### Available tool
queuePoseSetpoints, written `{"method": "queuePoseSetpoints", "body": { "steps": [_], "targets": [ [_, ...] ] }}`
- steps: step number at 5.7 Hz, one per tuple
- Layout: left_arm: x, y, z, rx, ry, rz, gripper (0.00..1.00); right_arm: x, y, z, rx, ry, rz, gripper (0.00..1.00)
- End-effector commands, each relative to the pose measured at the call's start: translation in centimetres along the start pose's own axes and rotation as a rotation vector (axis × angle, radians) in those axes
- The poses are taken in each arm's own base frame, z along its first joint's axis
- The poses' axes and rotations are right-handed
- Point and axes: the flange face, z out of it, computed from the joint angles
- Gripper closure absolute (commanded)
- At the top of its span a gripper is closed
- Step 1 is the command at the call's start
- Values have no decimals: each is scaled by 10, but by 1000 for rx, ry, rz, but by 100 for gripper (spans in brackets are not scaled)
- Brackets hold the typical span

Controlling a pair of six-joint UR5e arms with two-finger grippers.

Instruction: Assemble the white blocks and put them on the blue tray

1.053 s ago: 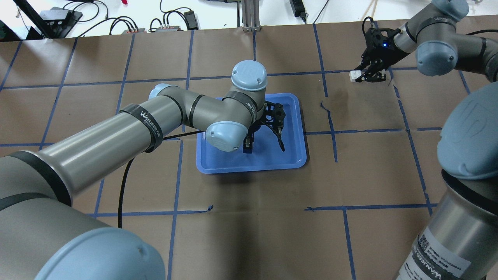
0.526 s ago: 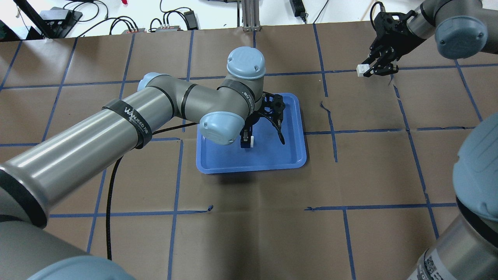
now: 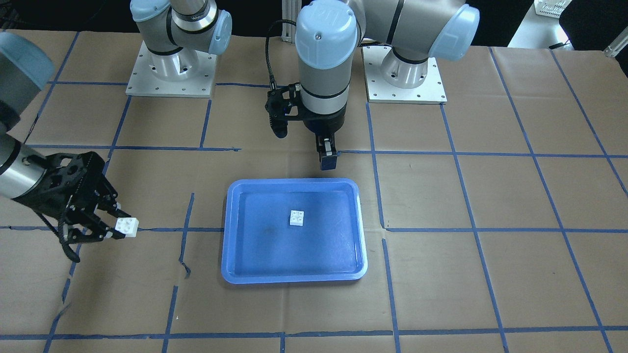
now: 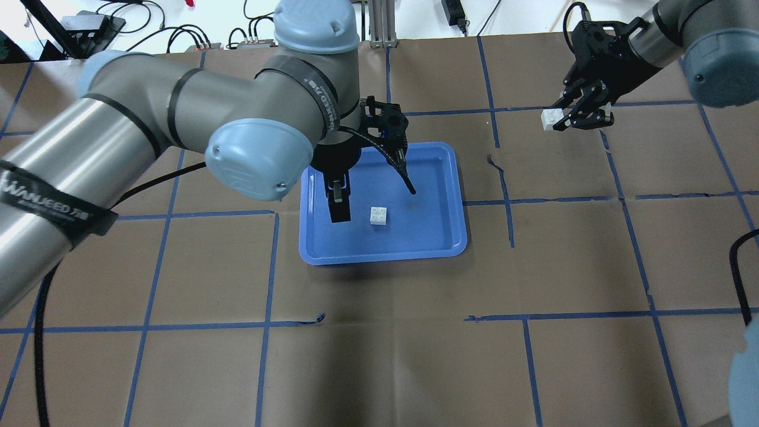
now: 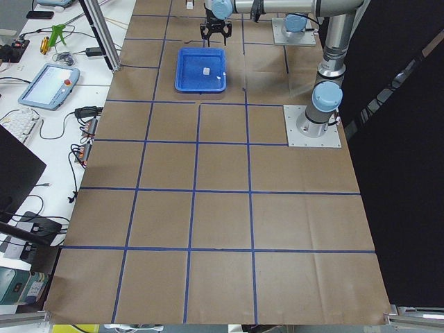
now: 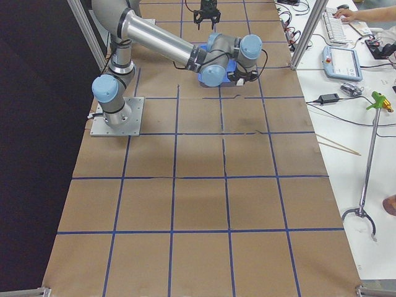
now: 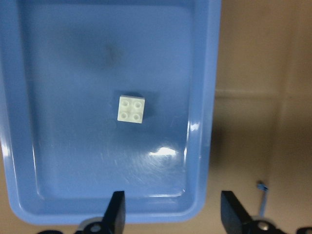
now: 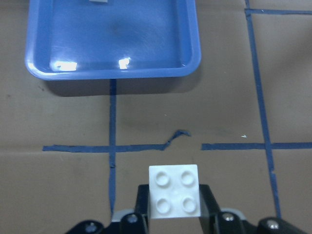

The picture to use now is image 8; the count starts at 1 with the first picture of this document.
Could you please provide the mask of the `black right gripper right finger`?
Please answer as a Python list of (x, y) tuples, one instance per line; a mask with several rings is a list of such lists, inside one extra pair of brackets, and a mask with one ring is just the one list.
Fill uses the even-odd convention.
[(199, 222), (204, 234), (213, 234), (215, 216), (220, 212), (220, 207), (209, 185), (199, 185), (200, 216)]

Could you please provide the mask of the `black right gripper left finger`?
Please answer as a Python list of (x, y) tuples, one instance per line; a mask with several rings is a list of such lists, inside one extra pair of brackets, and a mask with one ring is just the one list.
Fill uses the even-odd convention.
[(134, 216), (136, 218), (136, 221), (133, 223), (134, 233), (148, 234), (151, 218), (150, 190), (148, 184), (138, 186)]

